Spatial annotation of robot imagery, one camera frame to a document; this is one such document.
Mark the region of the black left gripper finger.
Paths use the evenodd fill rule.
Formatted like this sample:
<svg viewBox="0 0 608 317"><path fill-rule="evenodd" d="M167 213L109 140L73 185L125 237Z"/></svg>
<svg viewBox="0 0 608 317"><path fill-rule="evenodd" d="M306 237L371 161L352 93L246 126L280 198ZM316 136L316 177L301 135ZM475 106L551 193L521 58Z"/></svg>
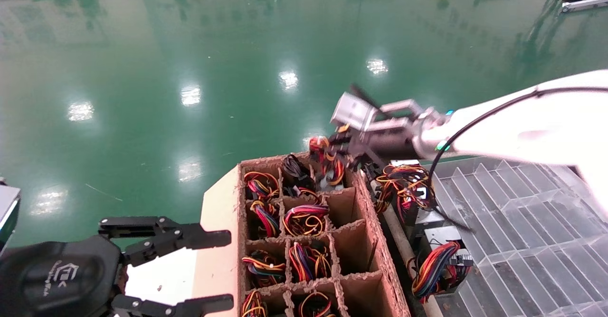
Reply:
<svg viewBox="0 0 608 317"><path fill-rule="evenodd" d="M233 307L232 295L187 299L174 306L118 295L111 302L111 315L113 317L204 317L211 313L230 311Z"/></svg>
<svg viewBox="0 0 608 317"><path fill-rule="evenodd" d="M229 230L206 231L198 223L182 224L169 217L104 218L99 222L98 233L109 240L141 238L123 252L122 263L133 267L180 249L211 249L232 241Z"/></svg>

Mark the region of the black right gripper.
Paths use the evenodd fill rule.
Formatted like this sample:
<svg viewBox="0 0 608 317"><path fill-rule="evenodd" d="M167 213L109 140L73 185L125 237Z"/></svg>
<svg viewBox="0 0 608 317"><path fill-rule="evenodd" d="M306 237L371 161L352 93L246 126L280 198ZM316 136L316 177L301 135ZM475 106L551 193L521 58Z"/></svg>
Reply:
<svg viewBox="0 0 608 317"><path fill-rule="evenodd" d="M378 165L378 160L421 160L413 144L414 123L409 117L376 120L377 115L356 116L349 132L328 137L328 151L349 154L349 169Z"/></svg>

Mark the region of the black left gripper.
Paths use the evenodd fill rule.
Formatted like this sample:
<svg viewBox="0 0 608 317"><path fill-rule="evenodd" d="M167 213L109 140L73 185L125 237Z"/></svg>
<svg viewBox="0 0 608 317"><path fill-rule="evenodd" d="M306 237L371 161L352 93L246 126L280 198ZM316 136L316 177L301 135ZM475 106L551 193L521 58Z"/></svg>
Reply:
<svg viewBox="0 0 608 317"><path fill-rule="evenodd" d="M120 249L101 236L4 250L0 314L108 317L127 279Z"/></svg>

